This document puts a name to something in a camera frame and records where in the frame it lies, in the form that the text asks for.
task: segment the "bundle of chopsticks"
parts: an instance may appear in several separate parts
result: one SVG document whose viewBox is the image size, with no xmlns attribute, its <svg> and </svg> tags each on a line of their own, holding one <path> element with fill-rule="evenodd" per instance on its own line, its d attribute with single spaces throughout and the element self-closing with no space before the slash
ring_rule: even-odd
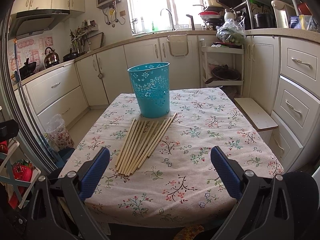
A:
<svg viewBox="0 0 320 240">
<path fill-rule="evenodd" d="M 156 149 L 176 116 L 177 113 L 168 120 L 164 120 L 156 132 L 155 130 L 159 122 L 151 122 L 143 139 L 141 138 L 148 121 L 133 119 L 124 144 L 116 160 L 116 170 L 119 174 L 130 176 L 130 174 L 133 174 L 142 166 L 146 158 L 149 158 Z"/>
</svg>

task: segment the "blue gripper pad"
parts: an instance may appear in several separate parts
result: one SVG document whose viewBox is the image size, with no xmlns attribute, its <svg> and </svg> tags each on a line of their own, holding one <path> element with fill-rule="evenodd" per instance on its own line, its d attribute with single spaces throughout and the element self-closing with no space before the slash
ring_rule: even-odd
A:
<svg viewBox="0 0 320 240">
<path fill-rule="evenodd" d="M 226 187 L 229 195 L 232 198 L 240 200 L 242 197 L 241 180 L 234 172 L 228 161 L 231 162 L 233 160 L 227 160 L 227 157 L 218 146 L 211 149 L 211 162 L 220 176 L 220 179 Z"/>
<path fill-rule="evenodd" d="M 85 172 L 83 178 L 79 176 L 79 198 L 84 201 L 86 198 L 90 198 L 94 193 L 101 177 L 103 176 L 104 171 L 108 167 L 110 162 L 110 152 L 107 148 L 101 148 L 101 150 L 97 153 L 95 158 L 92 161 L 85 162 L 82 167 L 88 167 L 87 172 Z"/>
</svg>

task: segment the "tablecloth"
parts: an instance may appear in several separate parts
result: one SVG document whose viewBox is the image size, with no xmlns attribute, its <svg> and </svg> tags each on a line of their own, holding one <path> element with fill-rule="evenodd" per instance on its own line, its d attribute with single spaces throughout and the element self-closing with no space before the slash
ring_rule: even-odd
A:
<svg viewBox="0 0 320 240">
<path fill-rule="evenodd" d="M 277 158 L 222 90 L 170 91 L 170 108 L 159 122 L 175 112 L 177 117 L 151 157 L 130 177 L 115 170 L 115 161 L 132 119 L 146 120 L 134 94 L 121 94 L 114 100 L 63 168 L 60 176 L 77 171 L 101 147 L 110 150 L 110 164 L 85 202 L 102 228 L 108 222 L 183 227 L 229 212 L 235 200 L 210 160 L 211 147 L 216 145 L 258 176 L 283 173 Z"/>
</svg>

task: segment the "range hood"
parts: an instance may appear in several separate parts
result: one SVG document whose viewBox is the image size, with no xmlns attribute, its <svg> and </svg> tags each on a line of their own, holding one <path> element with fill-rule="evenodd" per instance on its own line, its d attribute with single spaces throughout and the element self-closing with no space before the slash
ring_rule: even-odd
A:
<svg viewBox="0 0 320 240">
<path fill-rule="evenodd" d="M 40 9 L 12 14 L 8 39 L 22 39 L 52 30 L 70 17 L 69 10 Z"/>
</svg>

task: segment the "window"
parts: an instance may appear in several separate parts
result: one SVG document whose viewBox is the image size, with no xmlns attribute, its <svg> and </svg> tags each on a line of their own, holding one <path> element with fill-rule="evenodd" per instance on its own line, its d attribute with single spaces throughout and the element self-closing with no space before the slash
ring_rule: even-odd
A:
<svg viewBox="0 0 320 240">
<path fill-rule="evenodd" d="M 128 0 L 132 33 L 149 33 L 172 29 L 168 9 L 172 12 L 175 29 L 190 28 L 186 14 L 194 18 L 195 25 L 203 24 L 198 15 L 202 11 L 203 0 Z"/>
</svg>

